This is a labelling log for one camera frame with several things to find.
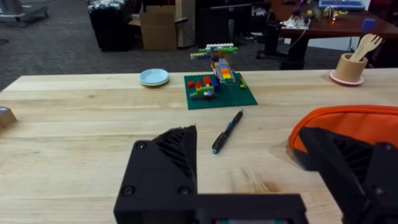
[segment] black pen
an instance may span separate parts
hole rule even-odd
[[[217,153],[219,153],[221,151],[221,148],[224,146],[224,144],[228,140],[228,138],[231,135],[233,129],[235,128],[235,126],[241,120],[242,115],[243,115],[243,109],[241,109],[236,114],[236,116],[234,117],[232,122],[229,122],[229,124],[226,127],[225,131],[218,136],[218,138],[216,139],[216,141],[213,143],[213,146],[212,146],[214,154],[217,154]]]

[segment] orange pencil case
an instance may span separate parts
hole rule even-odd
[[[304,169],[315,170],[299,136],[302,127],[323,128],[370,144],[389,142],[398,146],[398,107],[346,105],[311,111],[294,127],[289,147]]]

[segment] screw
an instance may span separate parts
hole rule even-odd
[[[376,187],[374,190],[376,191],[377,195],[383,195],[384,194],[383,189],[381,189],[380,187]]]
[[[122,194],[123,194],[123,196],[128,197],[128,196],[132,196],[135,191],[136,190],[133,186],[128,186],[128,187],[123,188]]]
[[[137,143],[137,148],[138,149],[145,149],[145,147],[147,147],[146,143],[144,143],[144,142]]]
[[[386,149],[387,149],[388,151],[390,151],[390,150],[392,150],[392,146],[391,146],[390,144],[387,144],[387,145],[386,145]]]
[[[178,189],[178,193],[179,194],[184,194],[184,195],[188,195],[191,193],[191,189],[187,186],[182,186]]]

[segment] small plate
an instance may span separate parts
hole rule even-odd
[[[147,85],[163,84],[169,79],[169,73],[163,69],[153,68],[148,69],[139,74],[139,81]]]
[[[161,85],[167,83],[168,81],[169,81],[169,79],[167,79],[164,82],[160,82],[160,83],[156,83],[156,84],[148,84],[148,83],[143,83],[143,82],[140,82],[140,83],[143,84],[144,86],[155,87],[155,86],[161,86]]]
[[[339,79],[337,79],[337,78],[335,77],[335,71],[334,71],[334,70],[330,72],[329,76],[330,76],[330,78],[331,78],[332,80],[334,80],[334,81],[336,81],[336,82],[338,82],[338,83],[341,83],[341,84],[344,84],[344,85],[350,85],[350,86],[357,86],[357,85],[360,85],[360,84],[362,84],[363,81],[364,81],[364,79],[363,79],[362,76],[359,78],[358,82],[346,82],[346,81],[343,81],[343,80],[339,80]]]

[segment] lego structure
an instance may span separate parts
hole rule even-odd
[[[238,50],[233,44],[208,44],[206,48],[199,49],[199,53],[190,54],[191,59],[206,60],[211,59],[211,69],[213,69],[215,79],[204,77],[204,86],[202,87],[201,81],[197,81],[196,85],[193,82],[188,83],[189,88],[196,86],[196,92],[190,94],[190,98],[205,99],[214,97],[215,86],[220,83],[225,85],[233,84],[235,79],[234,71],[229,67],[226,59],[230,54],[236,54]],[[239,79],[239,86],[247,88],[246,82],[242,77]]]
[[[184,77],[188,109],[257,105],[246,81],[226,61],[237,50],[233,44],[208,44],[199,53],[190,54],[192,60],[211,59],[214,75]]]
[[[226,59],[230,54],[236,54],[238,48],[234,44],[208,44],[206,48],[199,49],[199,53],[190,54],[191,59],[211,59],[211,68],[220,83],[231,84],[235,82],[234,71],[230,69]]]

